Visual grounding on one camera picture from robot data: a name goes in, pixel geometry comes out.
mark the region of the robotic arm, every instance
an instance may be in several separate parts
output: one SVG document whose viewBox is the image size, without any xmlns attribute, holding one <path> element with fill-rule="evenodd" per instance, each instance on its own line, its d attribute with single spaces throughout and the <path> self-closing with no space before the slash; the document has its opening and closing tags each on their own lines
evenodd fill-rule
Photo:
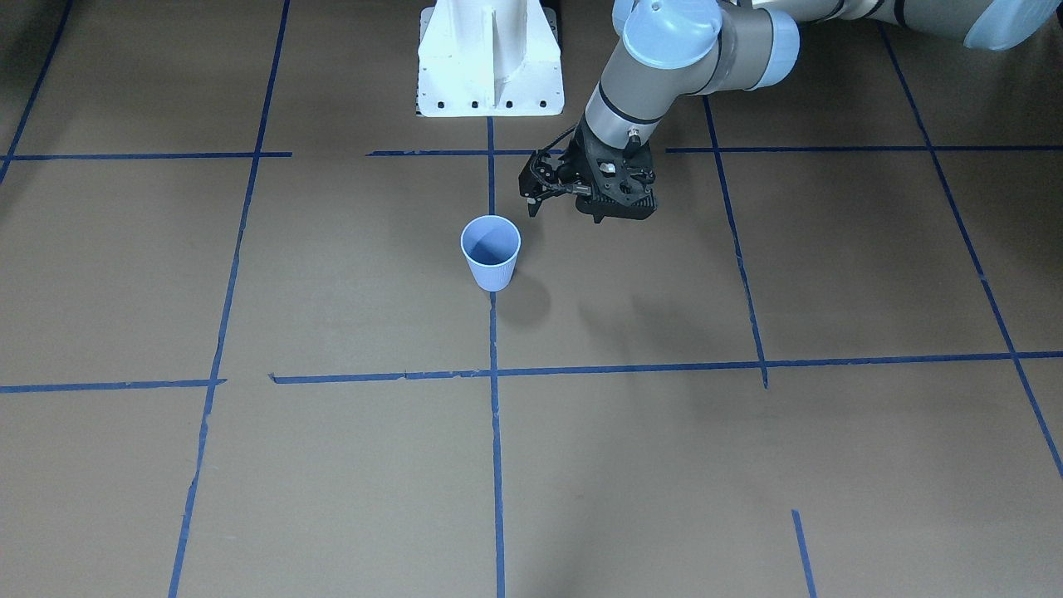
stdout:
<svg viewBox="0 0 1063 598">
<path fill-rule="evenodd" d="M 545 199 L 642 220 L 657 209 L 649 136 L 680 95 L 774 85 L 793 68 L 797 21 L 874 18 L 1005 50 L 1033 34 L 1060 0 L 615 0 L 621 39 L 579 122 L 536 151 L 519 176 L 535 217 Z M 572 135 L 567 149 L 551 150 Z"/>
</svg>

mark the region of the light blue joint cap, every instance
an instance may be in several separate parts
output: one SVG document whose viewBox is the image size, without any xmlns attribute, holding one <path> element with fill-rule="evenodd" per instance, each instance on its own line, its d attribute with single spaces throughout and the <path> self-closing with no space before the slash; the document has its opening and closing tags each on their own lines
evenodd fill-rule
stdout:
<svg viewBox="0 0 1063 598">
<path fill-rule="evenodd" d="M 615 0 L 612 3 L 612 29 L 617 35 L 623 35 L 624 23 L 627 22 L 628 15 L 635 8 L 636 0 Z"/>
<path fill-rule="evenodd" d="M 682 68 L 712 50 L 723 20 L 715 0 L 639 0 L 621 37 L 627 53 L 640 63 Z"/>
<path fill-rule="evenodd" d="M 972 25 L 963 45 L 983 50 L 1018 46 L 1045 24 L 1060 0 L 994 0 Z"/>
<path fill-rule="evenodd" d="M 790 74 L 800 52 L 800 33 L 797 23 L 789 14 L 775 8 L 764 8 L 772 17 L 772 54 L 767 57 L 767 68 L 760 81 L 746 91 L 767 87 L 782 81 Z"/>
</svg>

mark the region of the blue paper cup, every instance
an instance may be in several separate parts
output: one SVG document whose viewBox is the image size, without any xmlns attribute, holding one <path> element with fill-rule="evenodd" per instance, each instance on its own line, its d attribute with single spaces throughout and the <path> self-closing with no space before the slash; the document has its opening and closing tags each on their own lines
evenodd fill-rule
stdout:
<svg viewBox="0 0 1063 598">
<path fill-rule="evenodd" d="M 484 290 L 502 290 L 509 284 L 520 250 L 521 232 L 502 216 L 480 216 L 461 230 L 461 253 Z"/>
</svg>

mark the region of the cup rim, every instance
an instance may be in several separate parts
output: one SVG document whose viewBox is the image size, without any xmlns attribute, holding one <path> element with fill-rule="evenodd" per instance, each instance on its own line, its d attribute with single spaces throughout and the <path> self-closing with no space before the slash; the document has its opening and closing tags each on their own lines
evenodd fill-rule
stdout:
<svg viewBox="0 0 1063 598">
<path fill-rule="evenodd" d="M 469 226 L 473 225 L 474 223 L 478 222 L 479 220 L 485 220 L 485 219 L 486 220 L 502 220 L 503 222 L 509 224 L 513 228 L 513 232 L 517 233 L 517 247 L 513 249 L 513 254 L 510 255 L 505 261 L 500 261 L 497 263 L 482 263 L 482 262 L 477 261 L 476 259 L 473 259 L 469 255 L 469 252 L 466 251 L 466 247 L 465 247 L 465 237 L 466 237 L 466 233 L 469 230 Z M 521 251 L 521 244 L 523 242 L 524 242 L 524 239 L 521 238 L 521 229 L 517 227 L 517 224 L 513 223 L 513 221 L 510 220 L 509 218 L 506 218 L 505 216 L 499 216 L 497 213 L 484 213 L 483 216 L 477 216 L 477 217 L 473 218 L 472 220 L 469 220 L 469 223 L 466 224 L 463 228 L 461 228 L 461 236 L 458 237 L 458 244 L 461 246 L 461 254 L 465 255 L 466 259 L 468 259 L 470 262 L 476 263 L 477 266 L 479 266 L 482 268 L 502 268 L 502 267 L 505 267 L 505 266 L 509 264 L 513 259 L 517 259 L 517 254 L 520 253 L 520 251 Z"/>
</svg>

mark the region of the blue tape line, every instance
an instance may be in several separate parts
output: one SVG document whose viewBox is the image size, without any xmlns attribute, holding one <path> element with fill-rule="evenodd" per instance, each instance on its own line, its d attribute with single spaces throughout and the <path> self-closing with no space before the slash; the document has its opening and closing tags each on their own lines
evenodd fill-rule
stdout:
<svg viewBox="0 0 1063 598">
<path fill-rule="evenodd" d="M 412 157 L 419 155 L 487 155 L 487 150 L 376 150 L 368 157 Z"/>
<path fill-rule="evenodd" d="M 926 151 L 923 146 L 795 146 L 795 147 L 731 147 L 731 148 L 665 148 L 664 153 L 806 153 L 850 151 Z"/>
<path fill-rule="evenodd" d="M 794 509 L 790 514 L 794 518 L 794 532 L 797 534 L 797 548 L 800 550 L 800 563 L 805 569 L 805 584 L 808 585 L 808 597 L 816 598 L 815 580 L 812 578 L 812 562 L 808 558 L 808 545 L 805 544 L 805 527 L 800 523 L 800 513 Z"/>
<path fill-rule="evenodd" d="M 487 117 L 487 212 L 494 213 L 494 118 Z"/>
<path fill-rule="evenodd" d="M 1063 352 L 1028 352 L 1016 356 L 1023 360 L 1063 359 Z M 524 376 L 570 376 L 579 374 L 638 374 L 652 372 L 707 372 L 714 370 L 759 370 L 761 365 L 771 369 L 828 368 L 855 365 L 891 365 L 921 363 L 952 363 L 978 361 L 1009 361 L 1011 354 L 962 354 L 940 356 L 904 356 L 881 358 L 825 358 L 817 360 L 765 360 L 745 362 L 703 362 L 641 365 L 594 365 L 558 368 L 514 368 L 500 369 L 500 378 Z M 343 382 L 371 382 L 387 380 L 439 380 L 448 378 L 488 378 L 491 371 L 459 370 L 440 372 L 396 372 L 386 374 L 341 374 L 331 376 L 274 376 L 270 380 L 276 385 L 330 385 Z"/>
<path fill-rule="evenodd" d="M 735 242 L 735 258 L 738 260 L 738 272 L 742 276 L 742 287 L 745 289 L 745 303 L 749 309 L 749 325 L 753 328 L 753 342 L 757 346 L 757 359 L 760 360 L 760 378 L 767 389 L 767 368 L 764 365 L 764 346 L 760 342 L 760 327 L 757 326 L 757 310 L 753 306 L 753 292 L 749 290 L 749 277 L 745 272 L 745 259 L 742 258 L 742 243 L 738 237 L 738 224 L 735 223 L 735 210 L 731 208 L 730 191 L 727 189 L 727 174 L 724 172 L 724 159 L 720 154 L 720 139 L 716 138 L 716 126 L 712 121 L 712 108 L 709 107 L 708 96 L 702 96 L 705 108 L 705 120 L 709 125 L 709 137 L 712 139 L 713 157 L 716 160 L 716 173 L 720 175 L 720 190 L 724 195 L 724 208 L 727 210 L 727 223 L 731 228 Z"/>
<path fill-rule="evenodd" d="M 967 354 L 962 356 L 909 356 L 898 358 L 827 358 L 822 360 L 772 360 L 767 368 L 824 368 L 831 365 L 890 365 L 1010 360 L 1011 354 Z"/>
<path fill-rule="evenodd" d="M 45 161 L 51 159 L 213 159 L 226 157 L 291 157 L 290 151 L 215 151 L 187 153 L 55 153 L 24 154 L 12 157 L 15 161 Z"/>
<path fill-rule="evenodd" d="M 1063 146 L 934 146 L 938 151 L 1063 151 Z M 664 153 L 713 153 L 714 148 L 665 148 Z M 927 151 L 926 146 L 795 146 L 720 148 L 723 153 Z"/>
<path fill-rule="evenodd" d="M 251 197 L 255 189 L 255 177 L 258 174 L 258 160 L 263 150 L 263 142 L 266 138 L 266 123 L 269 120 L 269 107 L 273 98 L 273 86 L 276 83 L 276 71 L 281 64 L 281 48 L 284 45 L 284 30 L 288 23 L 288 6 L 291 0 L 284 0 L 284 8 L 281 12 L 281 24 L 276 33 L 276 46 L 273 49 L 273 64 L 270 68 L 269 83 L 266 85 L 266 99 L 263 101 L 261 118 L 258 121 L 258 139 L 255 141 L 255 155 L 251 159 L 251 173 L 248 175 L 248 188 L 243 195 L 243 211 L 240 213 L 240 227 L 236 235 L 236 247 L 233 250 L 233 263 L 229 272 L 229 285 L 225 289 L 225 304 L 221 311 L 221 323 L 218 326 L 218 347 L 215 351 L 214 362 L 210 366 L 210 378 L 217 379 L 221 371 L 221 356 L 225 347 L 225 335 L 229 328 L 229 318 L 233 308 L 233 294 L 236 290 L 236 276 L 240 266 L 240 245 L 243 242 L 243 230 L 248 225 L 248 212 L 251 208 Z M 181 522 L 181 535 L 178 540 L 178 550 L 173 558 L 173 574 L 170 577 L 169 598 L 176 598 L 178 586 L 181 582 L 181 569 L 184 566 L 185 548 L 188 545 L 188 533 L 191 529 L 192 512 L 196 507 L 196 494 L 199 491 L 200 473 L 203 469 L 203 454 L 206 450 L 207 420 L 214 409 L 214 395 L 216 387 L 209 387 L 206 391 L 206 399 L 203 401 L 203 417 L 200 420 L 199 448 L 196 455 L 196 474 L 192 482 L 188 486 L 188 495 L 185 498 L 185 513 Z"/>
<path fill-rule="evenodd" d="M 385 380 L 442 380 L 448 378 L 487 378 L 487 370 L 460 370 L 454 372 L 392 372 L 386 374 L 340 374 L 332 376 L 275 376 L 269 375 L 274 385 L 334 385 L 338 382 L 375 382 Z"/>
<path fill-rule="evenodd" d="M 37 81 L 33 84 L 33 91 L 30 92 L 30 99 L 26 102 L 22 118 L 18 121 L 18 127 L 15 129 L 15 136 L 12 137 L 11 146 L 7 147 L 7 153 L 3 158 L 3 164 L 0 165 L 0 184 L 3 184 L 3 180 L 7 175 L 7 168 L 15 156 L 15 149 L 18 148 L 18 141 L 22 138 L 22 133 L 26 131 L 26 123 L 30 120 L 30 113 L 33 110 L 34 102 L 37 101 L 37 95 L 40 93 L 40 86 L 45 83 L 45 75 L 48 74 L 48 69 L 52 66 L 52 58 L 55 57 L 55 50 L 60 47 L 60 39 L 63 37 L 63 30 L 66 29 L 67 19 L 70 17 L 70 10 L 72 7 L 73 0 L 67 0 L 66 6 L 63 8 L 63 17 L 60 19 L 60 25 L 55 29 L 55 37 L 52 37 L 52 45 L 48 48 L 48 56 L 45 57 L 45 64 L 40 67 L 40 74 L 37 75 Z"/>
<path fill-rule="evenodd" d="M 80 391 L 140 391 L 146 389 L 205 389 L 223 385 L 217 380 L 148 380 L 137 382 L 80 382 L 71 385 L 21 385 L 0 387 L 0 395 L 23 393 L 73 393 Z"/>
<path fill-rule="evenodd" d="M 488 155 L 494 152 L 494 155 L 532 155 L 536 150 L 500 150 L 500 149 L 486 149 L 486 150 L 376 150 L 371 151 L 366 154 L 367 157 L 417 157 L 417 156 L 431 156 L 431 155 Z M 564 150 L 552 149 L 550 152 L 552 154 L 564 153 Z"/>
<path fill-rule="evenodd" d="M 718 362 L 718 363 L 684 363 L 684 364 L 643 364 L 643 365 L 592 365 L 571 368 L 514 368 L 500 370 L 499 376 L 504 378 L 518 376 L 559 376 L 573 374 L 638 374 L 648 372 L 706 372 L 712 370 L 759 370 L 761 362 Z"/>
<path fill-rule="evenodd" d="M 933 143 L 930 141 L 930 133 L 927 131 L 926 124 L 923 122 L 923 117 L 919 115 L 919 108 L 915 105 L 915 97 L 912 95 L 911 88 L 908 86 L 908 81 L 905 79 L 905 73 L 900 69 L 900 62 L 897 59 L 897 54 L 893 51 L 893 45 L 890 44 L 890 37 L 885 32 L 885 28 L 882 23 L 875 23 L 878 27 L 879 35 L 882 36 L 882 42 L 885 44 L 885 50 L 890 54 L 890 62 L 893 63 L 893 69 L 897 73 L 897 79 L 900 81 L 900 86 L 905 90 L 905 96 L 908 98 L 908 103 L 912 108 L 912 114 L 915 116 L 915 123 L 919 127 L 919 132 L 923 133 L 923 140 L 926 142 L 927 149 L 930 151 L 930 157 L 933 160 L 934 170 L 938 171 L 938 180 L 941 182 L 941 186 L 945 191 L 945 197 L 948 199 L 948 206 L 952 210 L 952 217 L 956 219 L 956 224 L 960 228 L 960 234 L 963 236 L 963 242 L 967 246 L 967 253 L 971 255 L 971 261 L 975 266 L 975 271 L 978 272 L 978 278 L 982 283 L 982 289 L 985 291 L 985 297 L 990 303 L 990 307 L 993 309 L 993 318 L 996 319 L 997 327 L 1000 329 L 1000 336 L 1003 337 L 1005 344 L 1008 346 L 1008 353 L 1010 354 L 1012 363 L 1015 365 L 1015 372 L 1018 374 L 1018 379 L 1023 383 L 1023 390 L 1026 392 L 1026 398 L 1030 403 L 1030 408 L 1033 410 L 1033 415 L 1037 421 L 1037 426 L 1041 428 L 1041 434 L 1045 439 L 1045 443 L 1048 445 L 1048 452 L 1051 454 L 1052 461 L 1056 463 L 1056 471 L 1059 476 L 1063 478 L 1063 459 L 1060 458 L 1059 449 L 1056 447 L 1056 441 L 1052 440 L 1051 431 L 1048 430 L 1048 424 L 1045 422 L 1044 415 L 1041 413 L 1041 406 L 1037 405 L 1037 399 L 1033 395 L 1033 390 L 1030 388 L 1030 383 L 1026 378 L 1026 372 L 1023 370 L 1023 362 L 1015 351 L 1015 344 L 1012 342 L 1011 335 L 1008 334 L 1008 327 L 1005 325 L 1003 317 L 1000 314 L 1000 309 L 997 306 L 996 297 L 993 295 L 993 289 L 990 287 L 989 277 L 985 275 L 985 270 L 982 268 L 981 260 L 978 258 L 978 253 L 975 251 L 975 244 L 971 240 L 971 235 L 967 234 L 967 227 L 963 223 L 963 216 L 960 215 L 960 207 L 956 203 L 956 198 L 952 195 L 952 189 L 948 184 L 948 178 L 945 176 L 945 170 L 941 166 L 941 160 L 938 159 L 938 152 L 934 151 Z"/>
<path fill-rule="evenodd" d="M 1063 146 L 934 146 L 938 151 L 1063 151 Z"/>
<path fill-rule="evenodd" d="M 1019 352 L 1020 360 L 1054 360 L 1063 358 L 1063 352 Z"/>
<path fill-rule="evenodd" d="M 499 320 L 495 292 L 491 292 L 491 429 L 494 463 L 494 569 L 497 598 L 506 598 L 506 542 L 502 506 L 502 427 L 499 420 Z"/>
</svg>

